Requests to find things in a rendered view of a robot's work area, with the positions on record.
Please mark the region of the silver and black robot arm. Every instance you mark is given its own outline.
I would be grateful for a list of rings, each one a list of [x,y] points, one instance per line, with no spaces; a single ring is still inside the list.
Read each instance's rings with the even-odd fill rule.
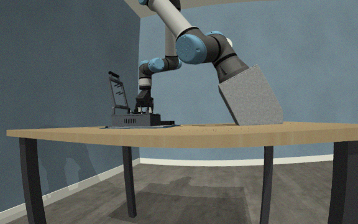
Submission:
[[[180,0],[139,0],[139,4],[148,6],[166,24],[165,58],[140,62],[139,86],[152,86],[151,75],[177,70],[182,62],[193,65],[212,62],[219,84],[249,68],[221,32],[204,35],[199,28],[192,27],[180,13]]]

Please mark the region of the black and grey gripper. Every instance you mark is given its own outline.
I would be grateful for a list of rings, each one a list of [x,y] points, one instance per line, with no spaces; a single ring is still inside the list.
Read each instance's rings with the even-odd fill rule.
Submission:
[[[151,96],[151,86],[140,86],[139,89],[143,89],[143,90],[148,90],[149,91],[149,95],[148,96]],[[137,109],[138,107],[138,112],[142,112],[142,108],[143,107],[147,107],[147,103],[149,103],[149,106],[153,106],[153,107],[149,107],[149,111],[150,113],[153,114],[153,109],[154,109],[154,98],[152,97],[147,97],[145,99],[145,101],[142,101],[142,102],[137,102],[136,105],[135,105],[135,109]]]

